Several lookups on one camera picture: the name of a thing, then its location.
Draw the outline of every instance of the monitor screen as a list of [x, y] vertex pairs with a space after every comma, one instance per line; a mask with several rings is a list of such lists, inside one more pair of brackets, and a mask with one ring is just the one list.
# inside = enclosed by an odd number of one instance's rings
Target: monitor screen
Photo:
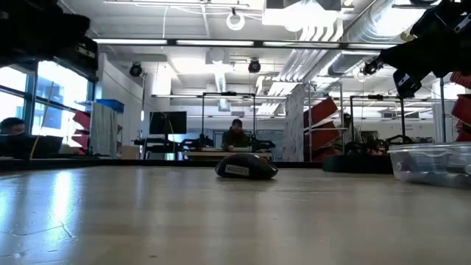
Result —
[[149, 134], [186, 134], [186, 111], [150, 113]]

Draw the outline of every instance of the computer mouse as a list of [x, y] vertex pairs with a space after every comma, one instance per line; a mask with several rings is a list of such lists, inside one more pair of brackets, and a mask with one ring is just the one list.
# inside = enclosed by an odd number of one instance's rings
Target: computer mouse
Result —
[[278, 169], [265, 158], [251, 154], [235, 154], [222, 159], [214, 169], [220, 177], [270, 180]]

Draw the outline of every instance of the glass window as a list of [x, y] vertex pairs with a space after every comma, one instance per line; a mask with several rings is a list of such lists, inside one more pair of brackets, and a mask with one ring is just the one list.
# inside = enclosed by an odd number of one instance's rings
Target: glass window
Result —
[[26, 90], [27, 75], [10, 67], [0, 68], [0, 85], [17, 91]]
[[67, 107], [85, 110], [76, 102], [87, 100], [88, 80], [54, 62], [40, 62], [36, 96], [49, 98]]
[[69, 146], [80, 146], [71, 138], [74, 136], [75, 130], [83, 129], [80, 124], [73, 120], [75, 113], [49, 106], [47, 108], [46, 117], [44, 117], [45, 111], [46, 106], [44, 104], [36, 103], [35, 118], [32, 125], [32, 134], [64, 137], [64, 144], [68, 144]]
[[0, 121], [9, 117], [23, 118], [24, 99], [0, 92]]

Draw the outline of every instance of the dome camera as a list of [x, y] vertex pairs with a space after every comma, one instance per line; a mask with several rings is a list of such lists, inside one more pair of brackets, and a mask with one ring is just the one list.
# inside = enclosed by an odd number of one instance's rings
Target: dome camera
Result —
[[252, 59], [249, 64], [249, 73], [257, 74], [261, 69], [258, 59]]
[[130, 69], [131, 77], [140, 77], [141, 74], [142, 74], [141, 63], [139, 63], [139, 62], [132, 63], [132, 66], [131, 66], [131, 69]]

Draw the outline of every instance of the mouse label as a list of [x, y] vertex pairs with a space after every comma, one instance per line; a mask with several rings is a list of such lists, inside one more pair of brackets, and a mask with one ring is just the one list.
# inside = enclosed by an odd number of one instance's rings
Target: mouse label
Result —
[[241, 176], [248, 176], [249, 169], [243, 166], [234, 166], [234, 165], [226, 165], [226, 173], [238, 174]]

